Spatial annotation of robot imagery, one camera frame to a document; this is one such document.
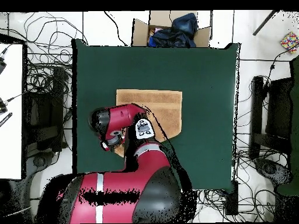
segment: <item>brown towel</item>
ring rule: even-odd
[[[173,138],[182,130],[182,92],[168,90],[138,90],[117,89],[116,105],[135,103],[141,107],[148,107],[168,138]],[[155,138],[159,142],[165,140],[155,118],[148,114],[155,131]],[[116,148],[115,153],[124,157],[123,145]]]

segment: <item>green table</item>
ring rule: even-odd
[[[171,139],[194,189],[231,191],[234,90],[238,44],[226,49],[88,47],[77,55],[77,172],[123,168],[104,152],[88,114],[116,104],[116,89],[183,92],[182,132]]]

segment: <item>white label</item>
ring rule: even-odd
[[[155,132],[151,125],[151,122],[144,118],[136,123],[135,131],[137,139],[146,139],[155,136]]]

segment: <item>colorful box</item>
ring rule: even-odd
[[[298,43],[299,43],[299,38],[292,31],[288,35],[286,35],[285,38],[280,42],[280,44],[287,50],[291,49]],[[289,52],[295,53],[297,51],[298,46],[296,46],[294,49],[291,49]]]

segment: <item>cardboard box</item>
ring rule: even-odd
[[[174,19],[187,15],[188,13],[194,13],[197,17],[197,10],[151,10],[149,12],[148,24],[141,22],[140,20],[133,20],[133,35],[132,46],[147,46],[148,33],[150,29],[168,28],[171,27]],[[209,47],[211,27],[205,27],[198,29],[194,35],[194,43],[196,47]]]

